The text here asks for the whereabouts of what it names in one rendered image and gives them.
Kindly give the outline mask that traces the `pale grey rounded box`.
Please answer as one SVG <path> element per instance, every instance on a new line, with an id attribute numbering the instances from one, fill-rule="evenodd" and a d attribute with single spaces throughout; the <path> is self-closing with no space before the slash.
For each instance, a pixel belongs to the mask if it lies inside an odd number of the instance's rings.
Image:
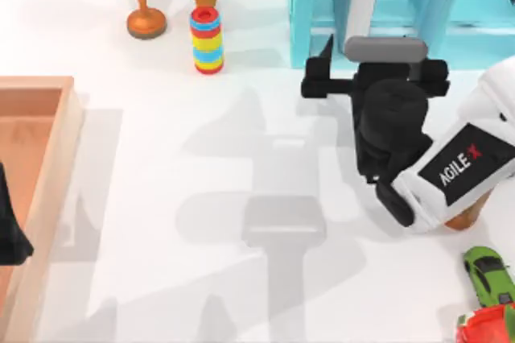
<path id="1" fill-rule="evenodd" d="M 428 53 L 425 42 L 413 37 L 353 36 L 344 55 L 355 63 L 418 63 Z"/>

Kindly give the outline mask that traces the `stack of coloured rings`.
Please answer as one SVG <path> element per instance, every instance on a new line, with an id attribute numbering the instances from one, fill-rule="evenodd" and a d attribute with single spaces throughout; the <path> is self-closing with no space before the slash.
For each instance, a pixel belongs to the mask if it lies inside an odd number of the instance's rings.
<path id="1" fill-rule="evenodd" d="M 196 69 L 207 75 L 219 72 L 225 62 L 220 15 L 214 7 L 197 7 L 189 19 Z"/>

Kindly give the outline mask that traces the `brown wooden object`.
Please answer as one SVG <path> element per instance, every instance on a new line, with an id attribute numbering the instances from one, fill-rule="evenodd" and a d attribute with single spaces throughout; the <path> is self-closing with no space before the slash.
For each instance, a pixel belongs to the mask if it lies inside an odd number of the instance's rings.
<path id="1" fill-rule="evenodd" d="M 490 194 L 491 192 L 486 192 L 473 205 L 465 209 L 456 217 L 453 217 L 450 221 L 447 221 L 445 226 L 457 231 L 462 231 L 473 226 L 480 216 L 480 212 L 490 197 Z"/>

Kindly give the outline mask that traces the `green toy car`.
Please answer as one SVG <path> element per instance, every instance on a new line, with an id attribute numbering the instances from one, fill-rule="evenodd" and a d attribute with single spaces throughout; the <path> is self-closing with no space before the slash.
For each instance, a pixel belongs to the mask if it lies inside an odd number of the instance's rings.
<path id="1" fill-rule="evenodd" d="M 473 246 L 462 255 L 462 260 L 482 308 L 515 302 L 515 283 L 494 249 Z"/>

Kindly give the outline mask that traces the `shallow salmon-coloured box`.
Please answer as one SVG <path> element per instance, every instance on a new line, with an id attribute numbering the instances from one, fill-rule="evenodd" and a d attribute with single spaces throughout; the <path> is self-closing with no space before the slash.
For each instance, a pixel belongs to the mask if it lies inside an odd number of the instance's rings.
<path id="1" fill-rule="evenodd" d="M 82 123 L 72 77 L 0 76 L 0 162 L 35 248 L 24 264 L 0 267 L 0 343 L 33 339 Z"/>

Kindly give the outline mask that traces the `red and green bag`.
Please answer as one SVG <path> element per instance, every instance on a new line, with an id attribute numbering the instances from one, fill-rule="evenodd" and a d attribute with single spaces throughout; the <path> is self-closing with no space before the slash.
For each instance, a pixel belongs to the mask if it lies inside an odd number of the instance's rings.
<path id="1" fill-rule="evenodd" d="M 515 303 L 479 308 L 461 315 L 455 343 L 515 343 Z"/>

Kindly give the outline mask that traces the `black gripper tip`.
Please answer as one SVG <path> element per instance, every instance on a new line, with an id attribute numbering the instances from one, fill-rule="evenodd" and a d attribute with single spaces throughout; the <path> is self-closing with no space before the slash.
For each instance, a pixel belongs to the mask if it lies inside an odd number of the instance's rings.
<path id="1" fill-rule="evenodd" d="M 33 245 L 14 215 L 5 169 L 0 162 L 0 266 L 20 266 L 33 252 Z"/>

